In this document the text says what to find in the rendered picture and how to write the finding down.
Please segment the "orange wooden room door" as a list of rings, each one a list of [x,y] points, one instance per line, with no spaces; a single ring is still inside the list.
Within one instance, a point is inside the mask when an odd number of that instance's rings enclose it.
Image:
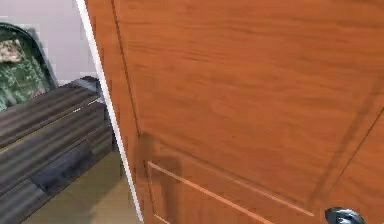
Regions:
[[[76,0],[142,224],[384,224],[384,0]]]

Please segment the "green patterned framed mirror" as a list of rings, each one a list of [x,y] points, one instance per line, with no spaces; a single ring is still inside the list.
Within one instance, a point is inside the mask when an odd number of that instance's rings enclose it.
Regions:
[[[55,87],[34,29],[0,22],[0,111]]]

